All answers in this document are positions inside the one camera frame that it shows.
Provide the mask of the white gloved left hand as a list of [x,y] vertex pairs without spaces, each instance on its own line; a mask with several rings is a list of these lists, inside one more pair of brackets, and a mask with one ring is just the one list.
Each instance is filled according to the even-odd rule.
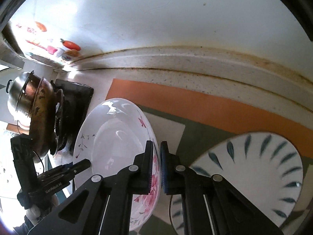
[[59,205],[57,196],[54,194],[51,196],[49,206],[47,209],[40,209],[37,205],[32,205],[30,209],[26,211],[26,217],[33,226],[36,226],[43,218],[45,218],[53,209]]

